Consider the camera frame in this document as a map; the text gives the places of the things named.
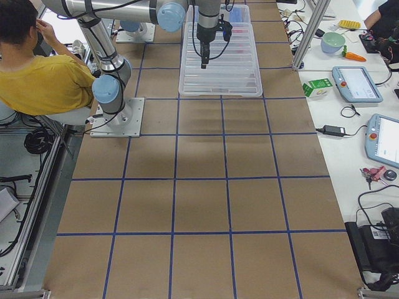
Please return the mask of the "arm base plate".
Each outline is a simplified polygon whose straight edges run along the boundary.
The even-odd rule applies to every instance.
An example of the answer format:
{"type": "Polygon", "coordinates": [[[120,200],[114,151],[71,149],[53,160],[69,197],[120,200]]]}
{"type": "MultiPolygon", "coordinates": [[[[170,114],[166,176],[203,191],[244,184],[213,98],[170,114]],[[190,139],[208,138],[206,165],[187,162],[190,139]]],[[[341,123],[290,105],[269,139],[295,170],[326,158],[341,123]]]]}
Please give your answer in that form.
{"type": "Polygon", "coordinates": [[[128,98],[125,99],[125,106],[119,114],[109,115],[104,113],[98,104],[96,114],[102,114],[102,116],[94,118],[92,129],[89,131],[90,136],[93,138],[138,138],[144,106],[144,98],[128,98]]]}
{"type": "Polygon", "coordinates": [[[155,28],[142,36],[129,36],[121,27],[118,29],[116,43],[151,43],[154,40],[155,28]]]}

